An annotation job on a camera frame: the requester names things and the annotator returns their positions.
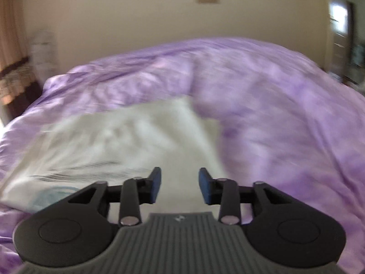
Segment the white Nevada print t-shirt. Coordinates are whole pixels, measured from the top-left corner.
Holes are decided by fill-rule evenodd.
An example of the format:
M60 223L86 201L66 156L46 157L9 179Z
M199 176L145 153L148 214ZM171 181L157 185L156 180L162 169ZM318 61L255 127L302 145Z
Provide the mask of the white Nevada print t-shirt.
M111 186L162 170L151 213L204 211L198 174L225 176L217 150L220 126L202 118L190 97L72 116L44 127L1 187L1 202L36 212L97 182Z

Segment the purple floral bed sheet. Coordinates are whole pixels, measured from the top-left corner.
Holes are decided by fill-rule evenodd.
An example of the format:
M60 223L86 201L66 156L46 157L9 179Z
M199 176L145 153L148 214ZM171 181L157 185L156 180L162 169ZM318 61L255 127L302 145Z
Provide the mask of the purple floral bed sheet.
M5 128L1 177L47 124L179 95L222 125L218 145L230 176L265 181L334 217L347 233L341 267L364 270L364 97L271 43L188 40L54 76Z

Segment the brown patterned curtain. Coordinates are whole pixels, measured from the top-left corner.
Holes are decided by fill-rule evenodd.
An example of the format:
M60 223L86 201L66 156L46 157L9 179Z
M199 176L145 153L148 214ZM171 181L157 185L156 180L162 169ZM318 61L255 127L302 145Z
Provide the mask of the brown patterned curtain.
M20 116L41 94L27 50L22 0L1 0L1 121Z

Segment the white floral wrapped fan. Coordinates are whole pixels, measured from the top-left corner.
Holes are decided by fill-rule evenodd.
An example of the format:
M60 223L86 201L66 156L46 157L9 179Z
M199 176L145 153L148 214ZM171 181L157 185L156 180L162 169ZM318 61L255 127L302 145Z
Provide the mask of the white floral wrapped fan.
M30 42L30 60L40 82L57 74L56 42L52 32L40 30L34 34Z

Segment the open room door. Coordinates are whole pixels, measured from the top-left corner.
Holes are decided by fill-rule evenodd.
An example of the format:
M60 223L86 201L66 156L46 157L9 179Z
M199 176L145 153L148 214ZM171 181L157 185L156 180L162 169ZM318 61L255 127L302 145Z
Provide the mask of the open room door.
M339 82L358 88L364 81L364 47L357 39L356 6L348 1L333 1L329 14L328 73Z

